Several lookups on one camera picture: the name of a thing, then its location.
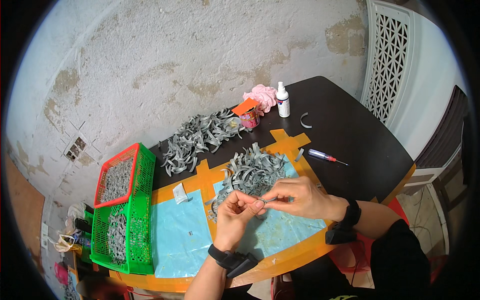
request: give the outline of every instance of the black shirt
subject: black shirt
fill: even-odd
[[[430,284],[430,264],[404,220],[372,244],[375,289],[354,288],[325,255],[292,271],[295,299],[419,299]]]

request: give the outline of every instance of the pink cloth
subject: pink cloth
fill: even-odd
[[[257,110],[258,114],[263,116],[264,113],[270,111],[272,106],[276,105],[276,89],[259,84],[252,89],[251,93],[243,93],[243,100],[247,100],[247,98],[260,102]]]

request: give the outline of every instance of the black wrist strap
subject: black wrist strap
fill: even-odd
[[[343,220],[336,223],[331,230],[325,233],[325,243],[328,245],[350,243],[357,239],[357,233],[354,232],[353,226],[360,220],[361,209],[357,201],[348,199],[347,201],[349,206]]]
[[[258,264],[258,260],[251,253],[244,255],[238,252],[221,252],[213,244],[208,248],[208,254],[219,266],[227,270],[227,278],[237,277]]]

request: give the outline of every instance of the hand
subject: hand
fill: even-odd
[[[220,251],[234,252],[245,233],[248,221],[256,215],[263,214],[266,209],[258,197],[249,196],[240,191],[233,191],[218,206],[216,237],[213,245]]]
[[[273,188],[262,196],[264,199],[277,200],[267,202],[265,208],[273,208],[294,216],[310,219],[328,219],[341,221],[345,216],[347,200],[332,195],[325,195],[305,176],[283,178],[275,182]]]

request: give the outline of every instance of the concrete wall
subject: concrete wall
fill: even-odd
[[[107,159],[255,84],[322,75],[359,99],[366,27],[362,0],[60,0],[15,82],[10,156],[46,197],[43,221],[61,229],[69,205],[93,204]],[[64,153],[78,136],[87,146],[73,163]],[[59,259],[49,249],[46,269]]]

